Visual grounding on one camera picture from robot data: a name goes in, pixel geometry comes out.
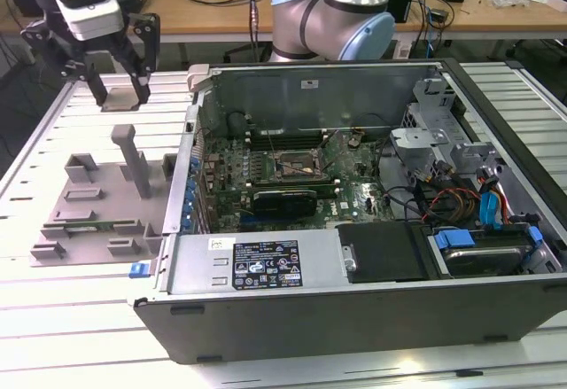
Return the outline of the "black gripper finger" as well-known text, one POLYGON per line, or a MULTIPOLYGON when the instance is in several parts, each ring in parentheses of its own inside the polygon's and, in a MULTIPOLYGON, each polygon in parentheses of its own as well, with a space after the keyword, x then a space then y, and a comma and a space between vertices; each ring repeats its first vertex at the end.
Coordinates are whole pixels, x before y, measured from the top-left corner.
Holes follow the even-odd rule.
POLYGON ((142 41, 144 54, 140 56, 123 29, 118 35, 113 57, 130 76, 138 104, 146 104, 150 96, 149 81, 156 71, 160 51, 160 17, 156 13, 129 14, 128 27, 142 41))
POLYGON ((107 90, 95 66, 87 62, 88 49, 85 42, 74 39, 72 35, 65 35, 63 40, 66 45, 62 44, 48 27, 46 19, 30 23, 20 35, 66 82, 86 82, 97 105, 104 104, 107 90))

